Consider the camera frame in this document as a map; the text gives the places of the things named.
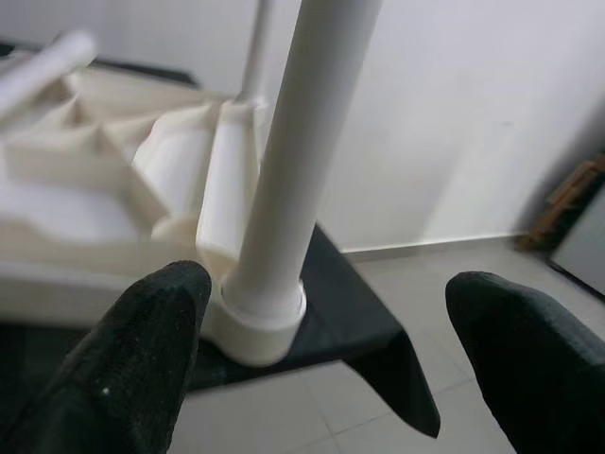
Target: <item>white plastic model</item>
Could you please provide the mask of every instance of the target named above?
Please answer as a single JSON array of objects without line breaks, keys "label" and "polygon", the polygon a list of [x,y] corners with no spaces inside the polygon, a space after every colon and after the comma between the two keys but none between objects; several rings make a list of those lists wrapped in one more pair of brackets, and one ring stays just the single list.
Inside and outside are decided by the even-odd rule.
[{"label": "white plastic model", "polygon": [[46,294],[61,270],[77,271],[82,297],[93,273],[119,293],[193,259],[214,281],[202,336],[243,364],[281,359],[306,310],[303,260],[380,3],[303,0],[260,177],[275,0],[260,1],[235,98],[77,69],[95,56],[82,32],[0,61],[0,274],[9,263],[41,283],[0,286],[0,318],[93,324],[100,307]]}]

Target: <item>white plastic pole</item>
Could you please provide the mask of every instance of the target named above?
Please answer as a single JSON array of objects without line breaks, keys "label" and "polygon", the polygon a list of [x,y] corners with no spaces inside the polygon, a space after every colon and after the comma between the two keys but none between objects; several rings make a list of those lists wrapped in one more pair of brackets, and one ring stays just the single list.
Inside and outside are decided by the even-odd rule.
[{"label": "white plastic pole", "polygon": [[95,41],[84,31],[72,31],[20,63],[0,78],[0,118],[46,86],[96,57]]},{"label": "white plastic pole", "polygon": [[258,2],[242,91],[237,96],[238,101],[253,102],[255,104],[265,102],[264,90],[268,70],[268,38],[271,21],[275,16],[275,5],[275,0],[259,0]]},{"label": "white plastic pole", "polygon": [[232,312],[266,330],[301,313],[321,191],[381,3],[302,1],[240,260],[222,288]]}]

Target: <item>black cloth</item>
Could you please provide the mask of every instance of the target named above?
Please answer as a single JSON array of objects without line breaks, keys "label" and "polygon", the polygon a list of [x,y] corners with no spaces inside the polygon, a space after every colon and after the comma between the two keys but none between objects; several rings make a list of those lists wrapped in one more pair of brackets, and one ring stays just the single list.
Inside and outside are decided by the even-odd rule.
[{"label": "black cloth", "polygon": [[[181,82],[188,80],[196,85],[184,73],[171,76],[171,71],[143,66],[129,69]],[[426,435],[437,437],[440,416],[406,331],[318,227],[302,268],[302,281],[307,313],[286,358],[267,368],[252,369],[226,359],[211,343],[201,340],[189,390],[208,390],[343,360],[373,386],[404,421]],[[5,393],[10,409],[0,410],[0,415],[13,411],[23,401],[22,394],[40,386],[84,334],[83,330],[0,324],[0,345],[14,343],[13,348],[22,350],[21,354],[6,358],[0,352],[0,377],[9,373],[11,367],[7,364],[23,362],[22,356],[26,356],[24,373],[9,378],[8,389],[18,386],[21,392]],[[42,345],[52,348],[46,351]]]},{"label": "black cloth", "polygon": [[187,261],[133,284],[7,423],[0,452],[165,453],[211,288]]},{"label": "black cloth", "polygon": [[520,453],[605,452],[605,343],[548,295],[486,272],[447,310],[493,416]]}]

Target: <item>tiled floor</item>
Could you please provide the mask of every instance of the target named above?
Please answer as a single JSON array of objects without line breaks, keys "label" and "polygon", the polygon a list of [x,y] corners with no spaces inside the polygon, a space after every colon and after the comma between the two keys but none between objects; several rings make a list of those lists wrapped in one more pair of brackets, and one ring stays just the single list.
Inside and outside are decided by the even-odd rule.
[{"label": "tiled floor", "polygon": [[605,338],[605,303],[502,244],[357,268],[412,338],[441,412],[437,440],[400,421],[346,366],[330,364],[188,397],[169,453],[513,453],[447,317],[445,283],[459,271],[492,271],[549,293]]}]

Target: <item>thin white rod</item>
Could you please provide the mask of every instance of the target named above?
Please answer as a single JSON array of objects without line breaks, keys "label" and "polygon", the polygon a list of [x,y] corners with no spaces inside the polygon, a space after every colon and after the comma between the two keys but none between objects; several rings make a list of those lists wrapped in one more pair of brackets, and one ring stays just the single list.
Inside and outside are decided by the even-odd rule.
[{"label": "thin white rod", "polygon": [[259,0],[258,2],[242,90],[237,96],[238,101],[256,104],[265,101],[269,32],[271,22],[275,16],[275,5],[275,0]]},{"label": "thin white rod", "polygon": [[90,64],[95,57],[95,41],[88,33],[72,31],[59,36],[38,54],[2,75],[0,118],[62,76]]}]

